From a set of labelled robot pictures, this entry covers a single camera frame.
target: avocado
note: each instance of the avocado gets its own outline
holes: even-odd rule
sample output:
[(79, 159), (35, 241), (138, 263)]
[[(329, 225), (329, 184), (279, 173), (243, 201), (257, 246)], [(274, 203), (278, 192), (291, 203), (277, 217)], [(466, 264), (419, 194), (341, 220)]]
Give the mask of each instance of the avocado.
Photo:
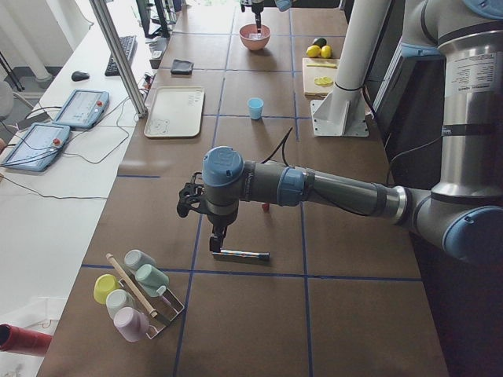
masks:
[(313, 41), (313, 45), (323, 47), (327, 44), (327, 40), (322, 37), (315, 38)]

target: keyboard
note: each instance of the keyboard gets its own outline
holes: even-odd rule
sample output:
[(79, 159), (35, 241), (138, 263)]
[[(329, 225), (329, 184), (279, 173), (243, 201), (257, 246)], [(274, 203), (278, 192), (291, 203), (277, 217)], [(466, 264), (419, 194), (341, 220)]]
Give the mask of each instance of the keyboard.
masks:
[[(127, 35), (125, 37), (119, 37), (120, 44), (123, 47), (123, 51), (126, 54), (127, 61), (131, 62), (134, 56), (134, 51), (136, 50), (136, 35)], [(110, 54), (110, 59), (108, 59), (107, 69), (105, 70), (105, 76), (118, 76), (119, 69), (117, 68), (117, 63), (113, 56)]]

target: pink bowl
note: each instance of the pink bowl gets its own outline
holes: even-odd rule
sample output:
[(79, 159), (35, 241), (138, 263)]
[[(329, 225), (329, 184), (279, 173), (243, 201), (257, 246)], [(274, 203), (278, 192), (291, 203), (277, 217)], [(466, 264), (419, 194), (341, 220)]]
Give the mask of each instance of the pink bowl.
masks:
[(257, 33), (257, 26), (255, 24), (244, 25), (239, 30), (239, 36), (244, 44), (244, 47), (251, 51), (256, 51), (257, 49), (263, 49), (269, 41), (270, 29), (266, 25), (262, 25), (261, 30), (262, 38), (255, 39), (249, 38), (250, 34)]

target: brown table surface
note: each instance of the brown table surface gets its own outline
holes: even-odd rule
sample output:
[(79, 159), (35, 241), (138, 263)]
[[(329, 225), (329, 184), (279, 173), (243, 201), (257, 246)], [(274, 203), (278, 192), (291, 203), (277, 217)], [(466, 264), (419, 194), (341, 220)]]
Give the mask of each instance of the brown table surface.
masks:
[[(230, 145), (261, 160), (290, 127), (290, 164), (383, 181), (387, 159), (377, 129), (370, 137), (314, 137), (302, 58), (317, 36), (340, 57), (347, 29), (337, 9), (265, 9), (267, 47), (245, 49), (239, 27), (251, 12), (182, 10), (147, 105), (160, 86), (205, 88), (201, 133), (148, 139), (138, 122), (39, 376), (329, 376), (447, 375), (409, 236), (374, 218), (303, 203), (241, 203), (225, 245), (268, 251), (269, 263), (213, 259), (206, 218), (176, 214), (178, 191), (208, 149)], [(192, 76), (171, 77), (173, 59), (194, 62)], [(246, 101), (261, 97), (263, 118)], [(94, 281), (114, 273), (131, 249), (153, 256), (185, 303), (185, 314), (153, 340), (128, 343)]]

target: white pole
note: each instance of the white pole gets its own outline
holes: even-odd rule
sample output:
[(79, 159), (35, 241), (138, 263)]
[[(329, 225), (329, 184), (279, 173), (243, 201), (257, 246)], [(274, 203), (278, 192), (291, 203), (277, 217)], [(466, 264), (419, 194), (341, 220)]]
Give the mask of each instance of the white pole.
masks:
[(361, 86), (391, 0), (355, 0), (336, 86), (323, 101), (311, 101), (316, 136), (368, 136)]
[(37, 81), (50, 82), (53, 76), (46, 70), (43, 62), (33, 50), (30, 42), (26, 39), (21, 29), (19, 29), (16, 22), (14, 22), (11, 13), (2, 2), (0, 2), (0, 27), (13, 42), (19, 54), (33, 71)]

